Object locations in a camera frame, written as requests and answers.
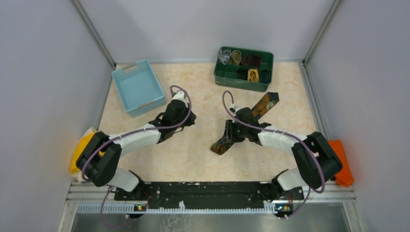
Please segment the brown blue floral tie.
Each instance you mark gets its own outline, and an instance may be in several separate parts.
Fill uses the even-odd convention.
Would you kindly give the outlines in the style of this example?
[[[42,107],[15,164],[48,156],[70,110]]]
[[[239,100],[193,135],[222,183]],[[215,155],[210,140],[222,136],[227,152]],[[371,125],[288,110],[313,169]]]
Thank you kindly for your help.
[[[267,92],[263,95],[263,97],[256,103],[252,108],[252,113],[254,116],[257,116],[259,119],[262,118],[271,108],[273,108],[279,102],[279,95],[277,92]],[[234,115],[229,112],[229,108],[239,107],[236,106],[234,103],[231,103],[230,107],[225,107],[228,114],[234,118]],[[235,119],[238,123],[243,125],[249,126],[254,129],[260,129],[258,127],[254,127],[250,124],[245,124],[239,119]],[[233,145],[229,145],[227,142],[224,142],[224,134],[223,136],[215,142],[211,147],[210,150],[218,155],[224,154],[228,149],[230,149]]]

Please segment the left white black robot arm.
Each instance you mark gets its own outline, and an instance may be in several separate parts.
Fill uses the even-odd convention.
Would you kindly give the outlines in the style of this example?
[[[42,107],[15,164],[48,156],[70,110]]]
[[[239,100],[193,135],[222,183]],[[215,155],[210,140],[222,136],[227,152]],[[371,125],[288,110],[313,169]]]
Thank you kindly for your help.
[[[171,100],[165,112],[140,129],[122,134],[107,135],[102,131],[91,134],[77,147],[80,155],[75,164],[81,171],[80,180],[97,187],[122,189],[133,200],[141,199],[145,193],[142,180],[132,171],[119,168],[119,160],[130,152],[164,142],[177,130],[193,125],[195,119],[186,100]]]

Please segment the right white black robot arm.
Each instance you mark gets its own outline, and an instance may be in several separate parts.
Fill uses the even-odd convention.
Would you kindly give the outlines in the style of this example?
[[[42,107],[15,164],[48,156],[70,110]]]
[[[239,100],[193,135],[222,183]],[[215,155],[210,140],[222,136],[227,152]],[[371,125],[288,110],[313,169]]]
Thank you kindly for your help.
[[[324,191],[325,182],[339,173],[343,164],[327,139],[315,131],[309,135],[295,135],[279,130],[269,123],[260,124],[250,108],[230,108],[234,131],[229,133],[241,140],[248,139],[260,146],[273,147],[293,155],[297,167],[287,169],[272,179],[272,192],[285,199],[294,188],[310,187]]]

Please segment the light blue plastic basket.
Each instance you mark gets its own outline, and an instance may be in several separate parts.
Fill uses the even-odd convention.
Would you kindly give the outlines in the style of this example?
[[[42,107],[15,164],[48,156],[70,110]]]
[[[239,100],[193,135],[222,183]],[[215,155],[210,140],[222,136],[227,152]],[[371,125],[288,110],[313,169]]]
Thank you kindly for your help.
[[[112,72],[126,113],[136,117],[166,103],[164,91],[148,60]]]

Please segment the yellow patterned rolled tie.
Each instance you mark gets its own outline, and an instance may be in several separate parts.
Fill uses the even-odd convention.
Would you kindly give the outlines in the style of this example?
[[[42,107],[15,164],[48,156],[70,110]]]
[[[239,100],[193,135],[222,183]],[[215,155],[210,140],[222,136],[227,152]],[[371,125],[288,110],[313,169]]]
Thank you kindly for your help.
[[[259,80],[259,71],[257,69],[249,69],[247,74],[247,81],[258,83]]]

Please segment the dark green rolled tie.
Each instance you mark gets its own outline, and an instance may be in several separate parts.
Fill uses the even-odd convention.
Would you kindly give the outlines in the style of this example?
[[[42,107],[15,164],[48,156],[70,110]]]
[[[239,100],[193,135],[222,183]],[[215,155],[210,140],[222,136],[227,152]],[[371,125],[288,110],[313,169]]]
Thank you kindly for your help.
[[[269,84],[271,82],[271,73],[269,70],[259,71],[259,82],[262,84]]]

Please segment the green compartment organizer box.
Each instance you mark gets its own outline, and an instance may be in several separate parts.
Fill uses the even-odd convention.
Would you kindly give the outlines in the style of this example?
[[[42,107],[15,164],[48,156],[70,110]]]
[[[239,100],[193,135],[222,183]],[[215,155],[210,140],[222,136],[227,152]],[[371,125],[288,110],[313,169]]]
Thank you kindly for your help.
[[[265,92],[267,91],[269,85],[272,82],[273,76],[273,63],[274,63],[274,54],[271,52],[266,51],[257,51],[251,49],[244,49],[238,47],[229,47],[229,46],[222,46],[222,49],[231,49],[231,51],[239,50],[243,54],[257,54],[261,56],[262,63],[260,68],[253,68],[248,66],[242,65],[233,65],[227,64],[223,65],[221,62],[216,61],[215,68],[214,68],[214,77],[215,83],[219,86],[224,87],[232,87],[232,88],[239,88],[257,92]],[[257,69],[260,70],[269,70],[271,73],[271,82],[269,84],[262,84],[260,82],[254,83],[247,81],[247,74],[249,69]]]

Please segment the dark red rolled tie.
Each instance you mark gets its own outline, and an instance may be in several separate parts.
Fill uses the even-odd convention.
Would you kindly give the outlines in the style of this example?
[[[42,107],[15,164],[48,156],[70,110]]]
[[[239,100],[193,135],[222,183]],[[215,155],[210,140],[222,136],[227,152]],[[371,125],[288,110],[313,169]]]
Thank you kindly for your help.
[[[240,60],[240,65],[253,68],[260,68],[262,59],[257,54],[243,54]]]

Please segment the grey rolled tie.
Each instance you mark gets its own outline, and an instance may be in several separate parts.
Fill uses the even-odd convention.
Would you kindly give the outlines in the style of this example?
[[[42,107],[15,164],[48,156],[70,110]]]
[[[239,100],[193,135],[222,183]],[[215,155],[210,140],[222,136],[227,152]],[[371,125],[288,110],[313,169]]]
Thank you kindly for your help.
[[[218,61],[223,65],[227,65],[230,61],[232,51],[231,49],[220,49],[218,51]]]

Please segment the tan rolled tie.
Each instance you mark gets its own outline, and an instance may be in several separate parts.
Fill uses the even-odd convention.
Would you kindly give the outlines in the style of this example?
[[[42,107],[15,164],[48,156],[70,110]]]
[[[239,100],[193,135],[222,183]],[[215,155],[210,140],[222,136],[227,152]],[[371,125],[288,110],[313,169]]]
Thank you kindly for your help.
[[[229,64],[239,65],[241,62],[242,53],[239,50],[234,50],[231,52]]]

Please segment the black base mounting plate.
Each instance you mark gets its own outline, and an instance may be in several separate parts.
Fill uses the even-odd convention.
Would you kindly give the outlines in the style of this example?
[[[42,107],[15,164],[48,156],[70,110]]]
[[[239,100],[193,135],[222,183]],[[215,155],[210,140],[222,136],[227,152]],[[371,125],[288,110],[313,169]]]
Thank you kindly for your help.
[[[149,209],[261,209],[273,201],[303,200],[301,187],[282,191],[270,182],[145,182],[115,190],[116,201],[148,201]]]

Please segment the orange cloth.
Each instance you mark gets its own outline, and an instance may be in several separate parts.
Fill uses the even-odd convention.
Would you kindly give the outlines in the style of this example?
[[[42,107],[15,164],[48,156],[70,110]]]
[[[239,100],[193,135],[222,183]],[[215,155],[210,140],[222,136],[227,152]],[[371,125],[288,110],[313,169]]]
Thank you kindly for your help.
[[[340,186],[348,188],[354,183],[354,178],[352,176],[342,142],[340,140],[331,140],[328,142],[342,163],[341,171],[335,175],[336,183]]]

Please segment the white cloth under yellow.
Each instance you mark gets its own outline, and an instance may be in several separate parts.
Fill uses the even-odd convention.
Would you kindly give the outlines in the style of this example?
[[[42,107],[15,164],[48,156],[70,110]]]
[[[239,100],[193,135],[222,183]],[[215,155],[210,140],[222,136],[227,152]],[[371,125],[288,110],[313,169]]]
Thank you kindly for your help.
[[[96,129],[94,129],[93,127],[89,128],[88,130],[86,130],[86,132],[84,133],[84,135],[82,136],[82,138],[80,139],[76,150],[74,151],[74,154],[77,155],[76,159],[74,161],[74,166],[75,163],[77,161],[77,159],[79,158],[79,156],[81,155],[82,151],[84,150],[85,146],[87,145],[87,143],[89,142],[89,140],[91,139],[91,137],[93,136],[93,134],[95,134],[97,132]],[[84,182],[84,179],[82,178],[82,174],[81,171],[78,169],[78,171],[76,170],[74,172],[74,176],[76,178],[76,180],[78,182]]]

